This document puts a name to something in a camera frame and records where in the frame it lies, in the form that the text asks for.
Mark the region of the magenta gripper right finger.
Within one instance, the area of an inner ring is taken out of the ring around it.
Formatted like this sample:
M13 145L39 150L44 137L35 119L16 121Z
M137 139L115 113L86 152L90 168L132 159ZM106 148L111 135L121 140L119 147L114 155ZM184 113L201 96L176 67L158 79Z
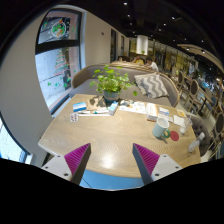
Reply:
M151 183L153 181L151 175L160 156L148 148L136 143L133 144L132 153L136 160L143 183L145 185Z

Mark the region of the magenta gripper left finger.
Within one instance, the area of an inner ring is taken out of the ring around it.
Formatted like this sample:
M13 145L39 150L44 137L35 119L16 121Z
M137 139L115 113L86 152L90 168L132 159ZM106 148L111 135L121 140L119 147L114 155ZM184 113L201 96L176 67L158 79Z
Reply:
M71 181L79 185L91 154L91 144L87 143L64 156L72 173Z

